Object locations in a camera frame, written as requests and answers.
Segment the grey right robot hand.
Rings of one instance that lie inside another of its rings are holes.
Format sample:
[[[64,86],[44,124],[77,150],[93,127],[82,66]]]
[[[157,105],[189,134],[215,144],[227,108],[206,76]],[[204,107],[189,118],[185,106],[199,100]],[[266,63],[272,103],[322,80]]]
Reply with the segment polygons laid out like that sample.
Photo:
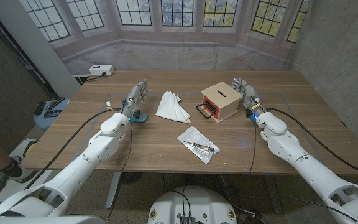
[[[246,114],[256,118],[266,112],[260,102],[259,95],[254,87],[241,77],[234,78],[232,88],[242,95],[242,104],[246,108]]]

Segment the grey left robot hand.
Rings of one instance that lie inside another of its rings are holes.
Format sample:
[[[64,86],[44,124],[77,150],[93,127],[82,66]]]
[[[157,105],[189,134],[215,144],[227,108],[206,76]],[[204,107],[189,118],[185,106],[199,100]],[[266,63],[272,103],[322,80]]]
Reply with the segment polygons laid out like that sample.
[[[126,103],[122,107],[121,114],[131,118],[136,110],[138,110],[142,102],[149,95],[147,79],[144,78],[138,84],[134,85],[129,92]]]

